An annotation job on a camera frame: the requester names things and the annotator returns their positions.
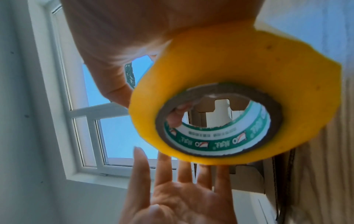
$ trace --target wood grain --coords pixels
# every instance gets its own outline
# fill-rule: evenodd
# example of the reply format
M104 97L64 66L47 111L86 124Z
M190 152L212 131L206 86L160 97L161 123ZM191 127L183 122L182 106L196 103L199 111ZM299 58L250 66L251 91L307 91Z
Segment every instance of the wood grain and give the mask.
M354 1L266 1L260 19L343 68L342 105L317 137L296 149L286 223L354 223Z

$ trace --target palm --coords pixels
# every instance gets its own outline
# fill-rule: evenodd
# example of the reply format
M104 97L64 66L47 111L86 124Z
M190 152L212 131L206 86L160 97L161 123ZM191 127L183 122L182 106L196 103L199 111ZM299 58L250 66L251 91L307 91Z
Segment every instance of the palm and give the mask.
M237 223L227 167L217 168L213 191L210 167L200 167L194 184L190 163L180 161L178 181L173 182L171 158L159 153L151 199L149 166L140 150L135 151L134 169L137 172L133 170L121 224Z

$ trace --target white window frame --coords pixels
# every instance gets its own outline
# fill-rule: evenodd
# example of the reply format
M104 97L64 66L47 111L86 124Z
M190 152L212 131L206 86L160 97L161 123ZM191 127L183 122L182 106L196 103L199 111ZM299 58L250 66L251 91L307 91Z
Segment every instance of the white window frame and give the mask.
M129 115L128 110L125 107L115 103L107 103L107 104L102 104L97 106L84 107L75 110L72 109L68 82L65 76L66 69L68 68L65 68L62 49L60 45L58 26L56 24L56 17L55 17L55 13L58 12L59 10L62 10L61 5L58 0L54 0L49 2L45 8L48 13L48 17L50 18L49 27L52 34L52 46L53 46L53 51L55 53L55 59L58 68L57 73L59 77L61 98L65 109L65 116L68 123L68 129L69 129L71 142L76 157L77 166L81 172L129 177L132 171L133 159L132 158L110 158L109 159L107 156L105 156L104 142L102 142L102 138L100 139L100 133L102 134L100 119L127 116ZM74 55L73 57L79 57L79 54L75 46L73 46L71 53ZM75 58L74 61L81 62L81 58L80 59ZM94 157L97 166L96 168L84 166L83 154L81 152L81 150L84 149L80 147L81 139L78 138L77 131L76 131L77 128L74 121L75 118L80 118L80 117L86 117L87 119L91 144L93 147ZM106 165L104 160L107 161L114 160L115 162L119 163L119 165ZM152 179L154 179L157 159L148 159L148 161L151 167L150 169L151 177ZM176 169L178 167L177 160L172 160L172 167L173 167L174 176L176 176Z

